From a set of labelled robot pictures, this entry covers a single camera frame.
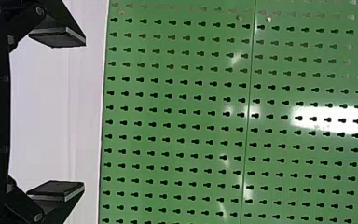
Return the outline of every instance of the panel seam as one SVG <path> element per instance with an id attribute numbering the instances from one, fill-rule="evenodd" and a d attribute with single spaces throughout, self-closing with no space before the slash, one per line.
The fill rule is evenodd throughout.
<path id="1" fill-rule="evenodd" d="M 240 224 L 242 223 L 242 209 L 243 209 L 243 194 L 245 191 L 245 167 L 246 167 L 246 152 L 248 148 L 248 132 L 249 132 L 249 121 L 250 121 L 250 113 L 251 113 L 251 93 L 252 93 L 252 75 L 253 75 L 253 62 L 254 62 L 254 46 L 255 46 L 255 31 L 256 31 L 256 5 L 257 0 L 254 3 L 254 15 L 253 15 L 253 31 L 252 31 L 252 44 L 251 46 L 251 65 L 250 65 L 250 73 L 249 73 L 249 94 L 248 94 L 248 109 L 247 109 L 247 120 L 246 120 L 246 132 L 245 132 L 245 150 L 243 153 L 243 173 L 242 173 L 242 192 L 241 192 L 241 210 L 240 210 Z"/>

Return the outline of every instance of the perforated metal panel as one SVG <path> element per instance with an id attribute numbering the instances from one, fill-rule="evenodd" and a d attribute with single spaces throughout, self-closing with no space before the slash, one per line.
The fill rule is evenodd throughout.
<path id="1" fill-rule="evenodd" d="M 101 223 L 358 223 L 358 1 L 113 1 Z"/>
<path id="2" fill-rule="evenodd" d="M 255 22 L 242 223 L 358 223 L 358 1 L 258 0 Z"/>

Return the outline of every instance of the white background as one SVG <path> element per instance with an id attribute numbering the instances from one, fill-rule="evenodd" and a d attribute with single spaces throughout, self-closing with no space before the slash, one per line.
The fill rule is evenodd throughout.
<path id="1" fill-rule="evenodd" d="M 28 37 L 10 55 L 10 174 L 23 190 L 46 181 L 83 181 L 86 193 L 68 224 L 98 214 L 103 69 L 108 0 L 64 0 L 87 46 L 50 49 Z"/>

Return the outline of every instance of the white wall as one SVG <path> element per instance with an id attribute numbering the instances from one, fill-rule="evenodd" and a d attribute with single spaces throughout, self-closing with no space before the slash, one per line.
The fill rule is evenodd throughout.
<path id="1" fill-rule="evenodd" d="M 24 190 L 47 180 L 83 181 L 67 221 L 97 223 L 104 43 L 108 2 L 65 0 L 87 36 L 79 49 L 50 49 L 25 38 L 10 55 L 10 174 Z"/>

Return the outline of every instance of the green pegboard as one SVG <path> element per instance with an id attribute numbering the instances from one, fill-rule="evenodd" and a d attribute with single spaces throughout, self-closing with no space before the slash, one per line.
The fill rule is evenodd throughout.
<path id="1" fill-rule="evenodd" d="M 358 1 L 113 1 L 100 222 L 358 223 Z"/>
<path id="2" fill-rule="evenodd" d="M 358 1 L 256 1 L 242 223 L 358 223 Z"/>

